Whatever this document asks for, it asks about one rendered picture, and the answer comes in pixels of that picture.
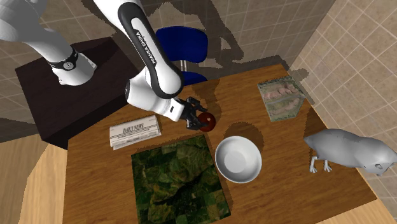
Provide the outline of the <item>blue chair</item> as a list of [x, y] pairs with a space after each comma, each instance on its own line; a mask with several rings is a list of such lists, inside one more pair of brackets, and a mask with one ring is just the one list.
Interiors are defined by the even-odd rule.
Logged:
[[185, 86], [206, 81], [206, 77], [187, 71], [186, 62], [196, 64], [205, 61], [208, 50], [208, 38], [200, 29], [185, 26], [163, 27], [156, 36], [169, 60], [180, 61]]

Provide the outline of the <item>dark robot stand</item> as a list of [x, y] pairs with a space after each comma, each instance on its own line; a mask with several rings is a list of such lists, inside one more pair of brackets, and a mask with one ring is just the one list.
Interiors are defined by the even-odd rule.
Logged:
[[44, 58], [15, 70], [41, 139], [63, 149], [70, 138], [127, 105], [125, 85], [138, 73], [110, 37], [73, 48], [97, 65], [82, 85], [61, 85]]

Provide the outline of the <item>grey bird figure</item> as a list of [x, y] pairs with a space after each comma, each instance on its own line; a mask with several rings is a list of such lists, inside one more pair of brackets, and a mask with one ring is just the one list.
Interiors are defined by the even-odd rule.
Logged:
[[342, 129], [324, 129], [303, 139], [316, 151], [311, 158], [309, 171], [317, 172], [316, 160], [324, 161], [324, 170], [330, 172], [329, 162], [353, 168], [363, 168], [367, 172], [381, 176], [397, 164], [397, 152], [381, 140], [360, 137]]

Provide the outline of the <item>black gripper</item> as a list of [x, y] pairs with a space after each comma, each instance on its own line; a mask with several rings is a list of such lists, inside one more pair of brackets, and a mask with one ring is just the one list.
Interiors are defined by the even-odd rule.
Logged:
[[200, 104], [199, 100], [193, 97], [188, 97], [186, 101], [181, 101], [181, 104], [184, 106], [184, 108], [179, 118], [186, 120], [187, 129], [199, 130], [202, 127], [202, 123], [197, 118], [196, 110], [206, 112], [207, 109]]

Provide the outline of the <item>green landscape patterned mat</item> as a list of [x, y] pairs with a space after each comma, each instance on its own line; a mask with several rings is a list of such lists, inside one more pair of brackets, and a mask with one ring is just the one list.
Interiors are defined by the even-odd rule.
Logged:
[[138, 224], [210, 224], [231, 215], [205, 136], [131, 159]]

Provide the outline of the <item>white bowl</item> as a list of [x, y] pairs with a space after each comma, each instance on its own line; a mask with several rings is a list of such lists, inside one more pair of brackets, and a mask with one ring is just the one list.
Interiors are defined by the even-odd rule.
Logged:
[[222, 140], [216, 148], [214, 159], [221, 175], [239, 184], [254, 180], [262, 167], [258, 147], [242, 136], [230, 136]]

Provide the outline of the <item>wooden table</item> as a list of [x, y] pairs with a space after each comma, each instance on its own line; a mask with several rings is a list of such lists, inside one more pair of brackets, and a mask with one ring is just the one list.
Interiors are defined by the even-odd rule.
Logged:
[[119, 150], [109, 128], [149, 115], [125, 106], [70, 139], [62, 224], [138, 224], [131, 156], [195, 136], [205, 136], [214, 164], [219, 143], [230, 136], [259, 149], [259, 175], [244, 184], [218, 172], [231, 215], [212, 224], [393, 224], [382, 201], [357, 169], [333, 164], [326, 172], [304, 137], [325, 128], [308, 102], [297, 116], [271, 122], [257, 84], [286, 76], [282, 65], [263, 67], [186, 86], [180, 98], [194, 97], [216, 118], [210, 132], [189, 130], [185, 121], [159, 116], [161, 135]]

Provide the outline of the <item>dark red apple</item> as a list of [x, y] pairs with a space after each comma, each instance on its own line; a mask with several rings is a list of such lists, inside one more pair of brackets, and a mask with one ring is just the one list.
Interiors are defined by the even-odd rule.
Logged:
[[203, 113], [199, 114], [198, 119], [201, 122], [201, 124], [203, 125], [200, 128], [200, 130], [203, 132], [211, 131], [216, 125], [216, 119], [211, 113], [203, 112]]

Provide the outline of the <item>folded newspaper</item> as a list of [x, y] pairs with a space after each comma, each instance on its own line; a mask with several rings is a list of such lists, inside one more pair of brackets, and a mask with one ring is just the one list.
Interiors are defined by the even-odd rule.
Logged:
[[155, 115], [114, 125], [109, 128], [110, 147], [114, 150], [161, 135]]

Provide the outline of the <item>landscape patterned box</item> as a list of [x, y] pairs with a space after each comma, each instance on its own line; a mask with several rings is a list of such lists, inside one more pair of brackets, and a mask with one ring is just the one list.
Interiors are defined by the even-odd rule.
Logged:
[[257, 84], [271, 122], [297, 116], [305, 94], [291, 76], [284, 76]]

